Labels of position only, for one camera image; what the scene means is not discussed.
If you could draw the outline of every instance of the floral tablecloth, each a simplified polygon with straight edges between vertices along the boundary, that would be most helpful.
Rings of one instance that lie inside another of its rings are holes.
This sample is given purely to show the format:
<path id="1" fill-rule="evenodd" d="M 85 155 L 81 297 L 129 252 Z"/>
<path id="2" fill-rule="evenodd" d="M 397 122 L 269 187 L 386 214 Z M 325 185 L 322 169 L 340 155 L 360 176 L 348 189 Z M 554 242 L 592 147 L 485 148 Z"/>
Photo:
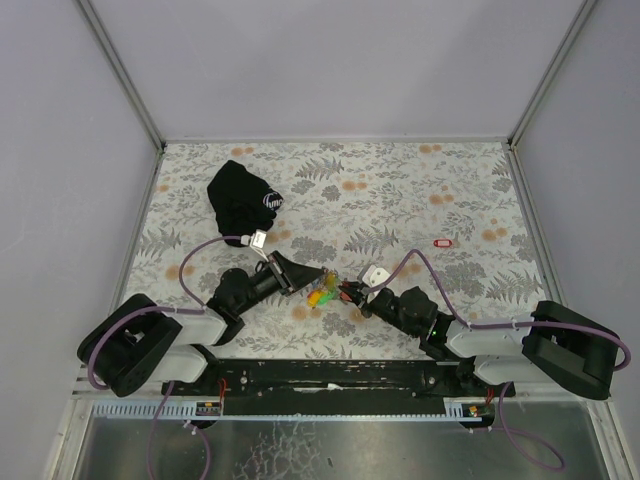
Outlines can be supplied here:
<path id="1" fill-rule="evenodd" d="M 244 164 L 285 198 L 267 251 L 354 279 L 367 264 L 393 269 L 413 247 L 432 260 L 459 313 L 470 320 L 531 311 L 544 297 L 499 143 L 171 144 L 128 280 L 127 296 L 193 306 L 178 265 L 218 236 L 206 187 L 228 159 Z M 436 248 L 448 238 L 451 248 Z M 231 267 L 253 271 L 249 249 L 215 244 L 185 269 L 205 300 Z M 391 284 L 419 285 L 442 309 L 428 271 L 412 259 Z M 213 348 L 239 358 L 424 358 L 418 342 L 340 301 L 310 309 L 307 292 L 275 295 L 246 312 L 236 339 Z"/>

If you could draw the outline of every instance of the black cloth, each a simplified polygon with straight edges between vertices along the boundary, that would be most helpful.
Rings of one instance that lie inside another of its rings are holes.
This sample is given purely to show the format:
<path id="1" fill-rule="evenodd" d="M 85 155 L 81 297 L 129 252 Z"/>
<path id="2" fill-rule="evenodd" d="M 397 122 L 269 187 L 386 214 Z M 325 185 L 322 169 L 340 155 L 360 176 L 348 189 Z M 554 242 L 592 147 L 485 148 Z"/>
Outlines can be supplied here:
<path id="1" fill-rule="evenodd" d="M 284 199 L 267 182 L 249 173 L 243 165 L 229 160 L 207 187 L 211 206 L 216 212 L 218 230 L 226 235 L 251 235 L 269 230 L 276 211 Z M 226 240 L 243 247 L 238 240 Z"/>

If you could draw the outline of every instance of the red tag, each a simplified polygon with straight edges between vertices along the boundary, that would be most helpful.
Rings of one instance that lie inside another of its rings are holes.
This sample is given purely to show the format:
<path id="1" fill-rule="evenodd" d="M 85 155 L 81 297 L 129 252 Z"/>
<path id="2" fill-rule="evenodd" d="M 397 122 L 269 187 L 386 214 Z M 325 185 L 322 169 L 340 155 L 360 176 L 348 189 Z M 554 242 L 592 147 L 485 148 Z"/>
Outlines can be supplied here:
<path id="1" fill-rule="evenodd" d="M 452 245 L 453 245 L 453 242 L 451 240 L 449 240 L 448 238 L 439 238 L 438 240 L 434 240 L 433 241 L 433 246 L 434 247 L 449 248 Z"/>

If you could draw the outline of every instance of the white wall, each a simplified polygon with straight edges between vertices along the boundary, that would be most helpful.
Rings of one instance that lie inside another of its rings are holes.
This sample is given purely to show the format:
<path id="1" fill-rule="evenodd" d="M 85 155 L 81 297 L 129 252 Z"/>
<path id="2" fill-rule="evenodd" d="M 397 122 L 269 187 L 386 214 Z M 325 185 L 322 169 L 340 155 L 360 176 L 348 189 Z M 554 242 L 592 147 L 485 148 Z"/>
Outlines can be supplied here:
<path id="1" fill-rule="evenodd" d="M 0 2 L 0 478 L 36 479 L 154 152 L 71 1 Z"/>
<path id="2" fill-rule="evenodd" d="M 506 137 L 582 0 L 94 0 L 170 139 Z"/>
<path id="3" fill-rule="evenodd" d="M 613 398 L 640 463 L 640 2 L 606 0 L 519 152 L 571 306 L 635 353 Z"/>

